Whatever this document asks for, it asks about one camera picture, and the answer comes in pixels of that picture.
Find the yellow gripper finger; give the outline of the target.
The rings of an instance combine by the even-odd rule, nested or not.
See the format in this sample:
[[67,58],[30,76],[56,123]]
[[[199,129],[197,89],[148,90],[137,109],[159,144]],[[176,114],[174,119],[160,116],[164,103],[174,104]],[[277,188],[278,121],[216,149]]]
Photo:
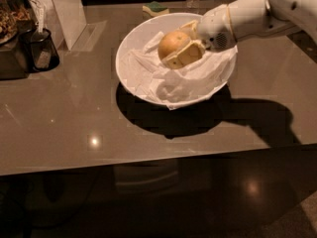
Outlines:
[[180,69],[200,60],[205,53],[205,46],[200,41],[189,41],[173,49],[161,59],[170,69]]
[[197,39],[197,20],[192,20],[179,28],[180,31],[187,34],[192,40]]

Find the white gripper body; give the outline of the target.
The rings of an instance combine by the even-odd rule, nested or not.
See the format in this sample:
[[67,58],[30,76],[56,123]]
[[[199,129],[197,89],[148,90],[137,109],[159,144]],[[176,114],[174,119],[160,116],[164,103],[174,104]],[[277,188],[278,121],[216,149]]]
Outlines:
[[231,26],[228,5],[220,5],[206,12],[197,25],[197,36],[207,48],[221,52],[233,48],[236,39]]

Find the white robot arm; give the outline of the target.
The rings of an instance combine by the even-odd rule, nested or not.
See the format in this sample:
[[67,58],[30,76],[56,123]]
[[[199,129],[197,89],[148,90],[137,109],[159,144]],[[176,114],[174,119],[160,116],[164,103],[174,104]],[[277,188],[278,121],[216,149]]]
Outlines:
[[206,12],[194,28],[177,31],[186,38],[170,56],[193,45],[213,52],[250,38],[286,36],[304,31],[317,43],[317,0],[237,0]]

